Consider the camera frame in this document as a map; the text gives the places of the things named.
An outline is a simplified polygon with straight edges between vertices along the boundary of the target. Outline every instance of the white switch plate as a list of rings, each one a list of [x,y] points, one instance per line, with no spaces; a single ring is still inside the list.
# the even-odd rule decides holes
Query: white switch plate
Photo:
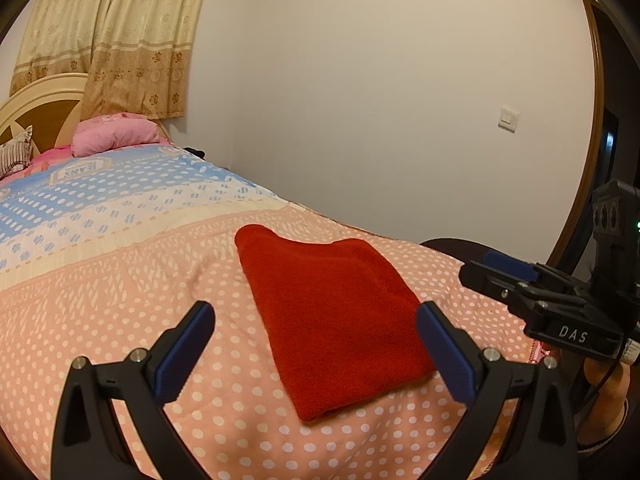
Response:
[[[498,121],[498,126],[504,128],[505,130],[509,130],[510,132],[515,132],[518,127],[518,118],[520,117],[520,112],[516,112],[503,106],[500,109],[500,120]]]

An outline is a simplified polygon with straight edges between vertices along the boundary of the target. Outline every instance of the red knit fabric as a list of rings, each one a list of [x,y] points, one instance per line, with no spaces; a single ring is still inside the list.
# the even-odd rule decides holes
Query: red knit fabric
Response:
[[[415,329],[420,302],[365,241],[305,244],[247,225],[236,245],[301,420],[434,371]]]

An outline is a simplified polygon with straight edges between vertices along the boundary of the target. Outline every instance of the floral curtain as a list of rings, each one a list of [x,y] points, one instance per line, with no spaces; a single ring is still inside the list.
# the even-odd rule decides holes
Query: floral curtain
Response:
[[[82,118],[134,112],[184,115],[202,0],[113,0],[96,36]]]
[[[36,0],[10,94],[47,75],[89,72],[95,33],[108,7],[109,0]]]

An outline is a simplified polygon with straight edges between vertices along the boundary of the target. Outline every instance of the bed sheet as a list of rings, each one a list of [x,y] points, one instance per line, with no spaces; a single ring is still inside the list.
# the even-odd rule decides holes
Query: bed sheet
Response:
[[[73,160],[0,187],[0,425],[38,478],[49,478],[72,359],[149,347],[195,300],[214,306],[216,330],[165,411],[213,479],[417,478],[430,464],[464,413],[438,374],[298,420],[234,245],[249,223],[302,242],[362,238],[480,346],[531,358],[522,322],[463,288],[444,254],[339,224],[178,148]],[[472,476],[494,458],[512,410]],[[157,477],[122,403],[116,412],[136,462]]]

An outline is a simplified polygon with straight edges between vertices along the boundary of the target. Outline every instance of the pink polka dot fabric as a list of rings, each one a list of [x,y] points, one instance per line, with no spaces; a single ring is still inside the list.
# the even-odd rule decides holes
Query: pink polka dot fabric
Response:
[[[362,238],[479,346],[512,360],[532,355],[523,323],[463,288],[459,263],[443,254],[293,206],[194,222],[0,294],[0,425],[39,479],[49,478],[54,420],[72,359],[110,362],[148,348],[195,300],[214,306],[216,331],[165,411],[213,479],[415,479],[429,466],[465,411],[439,374],[313,425],[297,418],[233,243],[250,223],[302,242]],[[507,403],[472,476],[495,457],[512,410]],[[123,403],[116,402],[116,412],[136,463],[157,478]]]

